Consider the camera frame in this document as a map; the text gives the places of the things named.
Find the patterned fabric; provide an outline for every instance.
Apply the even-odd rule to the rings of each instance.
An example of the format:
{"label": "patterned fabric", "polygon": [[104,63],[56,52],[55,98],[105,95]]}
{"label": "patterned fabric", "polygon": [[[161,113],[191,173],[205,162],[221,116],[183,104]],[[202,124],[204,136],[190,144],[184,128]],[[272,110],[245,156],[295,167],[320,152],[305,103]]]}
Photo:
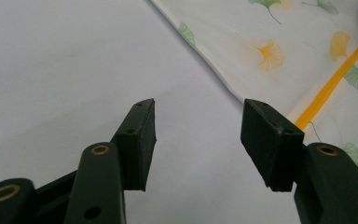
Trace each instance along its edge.
{"label": "patterned fabric", "polygon": [[151,0],[229,90],[358,164],[357,0]]}

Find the yellow stripe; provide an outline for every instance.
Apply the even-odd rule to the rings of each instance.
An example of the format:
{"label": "yellow stripe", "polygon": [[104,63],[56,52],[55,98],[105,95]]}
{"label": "yellow stripe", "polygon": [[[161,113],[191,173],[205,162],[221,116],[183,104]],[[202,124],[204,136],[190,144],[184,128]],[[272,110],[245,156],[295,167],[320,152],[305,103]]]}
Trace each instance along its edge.
{"label": "yellow stripe", "polygon": [[358,48],[357,50],[347,59],[347,61],[339,67],[336,73],[328,80],[324,87],[319,91],[316,97],[308,108],[302,113],[302,115],[296,121],[296,126],[304,130],[308,123],[315,117],[315,115],[322,108],[324,103],[327,101],[333,90],[338,85],[339,81],[345,76],[348,70],[358,60]]}

